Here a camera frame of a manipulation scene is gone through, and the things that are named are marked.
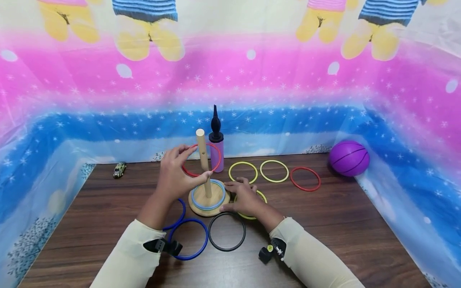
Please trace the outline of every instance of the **sleeve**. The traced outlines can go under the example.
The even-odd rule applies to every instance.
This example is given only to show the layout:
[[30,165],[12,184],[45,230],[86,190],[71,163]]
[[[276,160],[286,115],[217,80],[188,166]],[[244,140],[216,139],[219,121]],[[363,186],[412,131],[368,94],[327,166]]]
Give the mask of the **sleeve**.
[[150,252],[142,245],[147,241],[163,238],[165,234],[138,220],[131,222],[90,288],[145,288],[159,265],[160,253]]
[[270,237],[286,243],[284,262],[307,287],[365,288],[338,256],[292,218],[280,222]]

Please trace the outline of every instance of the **wooden stand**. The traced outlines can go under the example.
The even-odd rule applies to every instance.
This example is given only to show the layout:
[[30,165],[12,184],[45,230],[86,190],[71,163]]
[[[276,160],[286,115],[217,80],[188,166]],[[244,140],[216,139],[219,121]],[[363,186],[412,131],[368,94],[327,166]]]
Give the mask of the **wooden stand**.
[[[198,129],[195,132],[197,136],[197,146],[200,153],[200,163],[204,171],[208,171],[208,154],[207,154],[207,144],[205,142],[205,131],[203,129]],[[223,197],[223,191],[221,187],[215,183],[210,183],[210,179],[203,185],[197,187],[195,191],[195,201],[204,207],[210,207],[218,203]],[[213,210],[202,210],[195,206],[192,202],[192,191],[189,193],[189,206],[191,210],[202,217],[212,217],[219,214],[219,208],[230,202],[231,195],[228,191],[225,191],[224,202]]]

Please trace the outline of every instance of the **table surface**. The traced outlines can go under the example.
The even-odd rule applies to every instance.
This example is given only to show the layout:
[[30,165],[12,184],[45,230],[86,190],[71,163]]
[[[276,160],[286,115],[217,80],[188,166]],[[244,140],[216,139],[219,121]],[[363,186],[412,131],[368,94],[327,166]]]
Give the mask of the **table surface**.
[[[284,162],[291,170],[309,166],[322,179],[315,192],[304,192],[288,179],[270,183],[259,175],[255,184],[268,202],[286,216],[293,217],[309,233],[336,253],[366,287],[430,287],[408,253],[354,179],[335,175],[327,167],[326,154],[302,154],[276,157],[225,159],[225,170],[213,178],[229,181],[228,168],[237,161],[248,161],[258,170],[268,159]],[[200,162],[190,160],[186,166],[200,172]],[[27,273],[22,288],[89,287],[126,226],[133,221],[147,197],[153,192],[160,163],[128,164],[124,176],[113,179],[114,165],[97,165],[73,201],[43,251]],[[282,179],[286,170],[276,163],[264,166],[264,174]],[[232,176],[254,177],[248,165],[237,165]],[[296,171],[295,181],[314,187],[317,179],[307,171]],[[195,215],[187,204],[186,217]],[[182,211],[173,205],[167,224],[176,221]],[[259,250],[269,237],[257,221],[245,220],[247,236],[240,248],[221,252],[208,244],[205,251],[191,261],[179,261],[163,254],[160,265],[147,287],[303,287],[283,263],[271,260],[264,265]],[[232,247],[242,237],[242,226],[231,216],[215,221],[212,237],[221,247]],[[178,228],[174,238],[183,245],[182,253],[195,253],[203,245],[205,233],[196,223]]]

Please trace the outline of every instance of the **striped shirt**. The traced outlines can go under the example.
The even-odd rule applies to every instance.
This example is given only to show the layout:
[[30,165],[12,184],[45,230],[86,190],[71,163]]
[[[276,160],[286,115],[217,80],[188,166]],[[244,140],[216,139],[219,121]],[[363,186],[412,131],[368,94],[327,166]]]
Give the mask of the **striped shirt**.
[[314,10],[344,12],[347,0],[309,0],[307,7]]
[[47,4],[69,5],[69,6],[88,6],[86,0],[39,0]]
[[112,0],[115,15],[155,22],[164,18],[177,21],[175,0]]
[[427,0],[366,0],[359,19],[374,19],[373,23],[381,19],[383,24],[375,24],[397,22],[406,26],[420,1],[424,5]]

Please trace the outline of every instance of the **plastic ring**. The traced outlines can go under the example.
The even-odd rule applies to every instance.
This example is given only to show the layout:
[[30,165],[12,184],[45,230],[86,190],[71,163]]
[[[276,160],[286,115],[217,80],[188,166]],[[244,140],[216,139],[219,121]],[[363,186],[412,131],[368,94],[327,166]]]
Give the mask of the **plastic ring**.
[[243,241],[245,241],[245,237],[247,236],[247,226],[245,225],[245,222],[240,217],[237,217],[240,220],[240,223],[242,223],[242,226],[243,226],[243,237],[242,237],[242,239],[240,240],[240,242],[237,245],[235,245],[232,248],[221,248],[218,245],[216,245],[216,243],[214,243],[213,239],[211,238],[211,226],[213,225],[213,223],[214,223],[214,221],[216,219],[218,219],[219,217],[224,216],[224,215],[236,216],[234,213],[231,213],[231,212],[222,212],[221,214],[216,215],[213,219],[211,219],[211,222],[208,225],[208,238],[210,239],[211,245],[213,245],[213,247],[215,247],[219,251],[230,252],[230,251],[234,251],[237,248],[239,248],[243,244]]
[[215,180],[215,179],[210,179],[210,182],[211,183],[214,183],[216,185],[218,185],[219,187],[221,187],[221,189],[223,190],[223,197],[221,198],[221,200],[219,200],[215,205],[213,206],[210,206],[210,207],[205,207],[205,206],[202,206],[200,204],[198,204],[196,201],[195,201],[195,191],[197,190],[197,188],[199,188],[199,186],[195,187],[193,190],[192,190],[192,203],[197,207],[199,208],[200,210],[203,210],[203,211],[211,211],[213,209],[216,209],[218,208],[219,206],[221,206],[221,204],[224,202],[224,199],[226,197],[226,188],[224,187],[224,185],[222,184],[221,181],[218,181],[218,180]]
[[163,228],[163,231],[170,230],[171,228],[174,228],[176,225],[179,225],[181,221],[184,219],[184,215],[186,215],[186,203],[182,199],[178,199],[178,201],[183,205],[183,213],[179,217],[179,219],[174,223],[171,224],[170,226],[166,226]]
[[232,175],[231,175],[230,172],[231,172],[232,168],[234,168],[234,166],[239,165],[239,164],[246,164],[246,165],[249,165],[249,166],[253,167],[253,169],[254,169],[256,175],[254,176],[254,179],[250,181],[250,184],[253,183],[253,182],[255,182],[256,179],[258,179],[258,169],[256,168],[256,166],[254,166],[253,164],[251,164],[251,163],[249,163],[249,162],[236,162],[236,163],[232,164],[232,166],[229,168],[229,178],[230,178],[232,181],[235,181],[235,179],[232,178]]
[[[269,162],[279,163],[280,165],[285,167],[285,169],[287,170],[287,176],[285,176],[285,178],[283,178],[282,180],[272,180],[272,179],[267,178],[264,175],[264,173],[262,172],[262,166],[264,166],[264,164],[269,163]],[[266,161],[264,161],[260,166],[260,171],[261,171],[261,176],[263,176],[264,179],[266,179],[267,181],[272,182],[272,183],[282,183],[283,181],[287,180],[288,176],[290,175],[290,171],[288,170],[287,165],[283,164],[282,162],[280,162],[278,160],[266,160]]]
[[[218,163],[216,164],[216,167],[214,167],[214,168],[212,169],[212,171],[214,172],[214,171],[219,167],[219,164],[221,164],[221,151],[220,151],[214,144],[212,144],[212,143],[206,143],[206,144],[207,144],[208,146],[213,147],[214,149],[216,149],[216,151],[218,151],[219,160],[218,160]],[[189,149],[191,149],[191,148],[193,148],[193,147],[196,147],[196,146],[198,146],[198,144],[192,145],[191,147],[189,147]],[[186,173],[187,175],[189,175],[189,176],[191,176],[191,177],[198,177],[198,176],[200,176],[200,174],[194,174],[194,173],[192,173],[192,172],[189,172],[189,171],[186,169],[186,167],[184,167],[184,164],[183,164],[182,168],[183,168],[184,173]]]
[[[315,186],[313,189],[306,189],[306,188],[303,188],[301,186],[299,186],[298,184],[295,183],[295,181],[293,180],[293,172],[295,172],[296,170],[307,170],[307,171],[311,171],[316,177],[317,177],[317,180],[319,181],[319,183],[317,184],[317,186]],[[296,187],[298,187],[299,189],[301,189],[302,191],[307,191],[307,192],[313,192],[317,189],[320,188],[320,176],[312,169],[310,168],[307,168],[307,167],[296,167],[296,168],[293,168],[293,170],[291,170],[291,173],[290,173],[290,180],[293,182],[293,185],[295,185]]]
[[179,226],[183,225],[184,223],[186,222],[196,222],[200,225],[202,225],[203,229],[205,230],[205,243],[203,243],[203,246],[202,248],[200,248],[200,250],[193,254],[193,255],[190,255],[190,256],[181,256],[181,255],[178,255],[178,256],[174,256],[174,258],[178,259],[178,260],[182,260],[182,261],[188,261],[188,260],[192,260],[194,258],[197,258],[202,252],[203,250],[205,250],[205,247],[207,246],[207,243],[208,243],[208,229],[207,227],[205,226],[205,224],[200,221],[199,219],[193,219],[193,218],[190,218],[190,219],[184,219],[183,221],[181,221],[181,223],[179,223],[177,226],[173,227],[173,230],[171,230],[170,232],[170,236],[168,237],[168,242],[171,242],[172,239],[173,239],[173,234],[174,232],[176,231],[176,229],[178,229]]
[[[267,204],[267,198],[264,196],[264,194],[259,191],[259,190],[256,190],[256,193],[258,193],[262,199],[264,200],[264,202]],[[246,215],[243,215],[243,214],[240,214],[238,213],[240,216],[242,216],[243,218],[247,219],[247,220],[256,220],[256,217],[250,217],[250,216],[246,216]]]

